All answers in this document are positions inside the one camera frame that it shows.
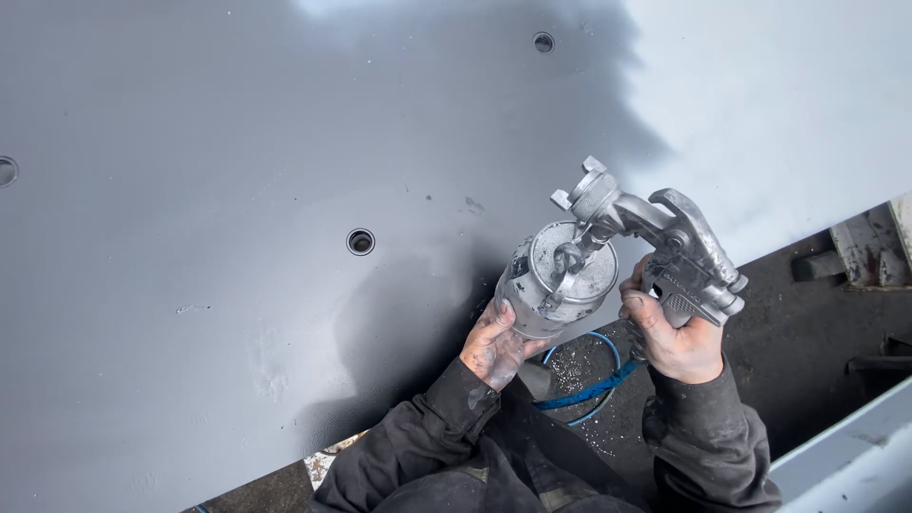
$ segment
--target spray gun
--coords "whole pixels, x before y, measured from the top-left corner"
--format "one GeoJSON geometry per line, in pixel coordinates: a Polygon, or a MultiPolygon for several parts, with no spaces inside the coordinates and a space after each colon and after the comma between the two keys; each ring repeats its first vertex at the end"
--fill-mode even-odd
{"type": "MultiPolygon", "coordinates": [[[[643,268],[642,290],[658,298],[675,328],[694,315],[722,326],[744,308],[737,294],[747,278],[687,196],[662,189],[646,202],[622,191],[605,165],[591,156],[583,171],[586,175],[570,193],[558,190],[551,196],[576,220],[551,223],[526,238],[497,283],[495,297],[509,299],[516,312],[514,331],[527,339],[550,339],[595,312],[617,282],[617,254],[610,239],[618,235],[642,237],[656,248],[643,268]],[[653,204],[665,206],[671,215],[653,204]]],[[[632,372],[646,354],[639,329],[632,323],[628,328],[635,341],[630,365],[624,367],[632,372]]]]}

